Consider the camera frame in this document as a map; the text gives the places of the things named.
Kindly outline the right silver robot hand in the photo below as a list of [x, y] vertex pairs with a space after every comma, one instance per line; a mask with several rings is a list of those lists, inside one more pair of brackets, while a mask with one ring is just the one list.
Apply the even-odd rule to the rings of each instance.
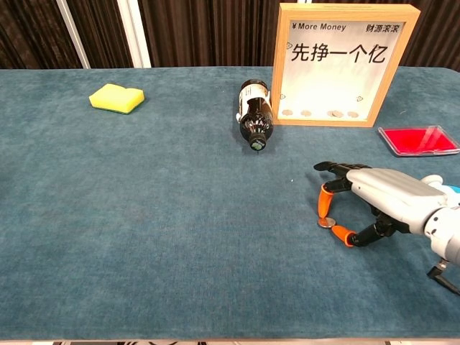
[[358, 233], [340, 225], [331, 227], [348, 247], [365, 247], [396, 231], [422, 235], [435, 212], [448, 207], [446, 193], [398, 170], [330, 161], [317, 163], [313, 168], [336, 176], [321, 186], [320, 219], [327, 218], [333, 196], [344, 191], [359, 196], [376, 217], [373, 224]]

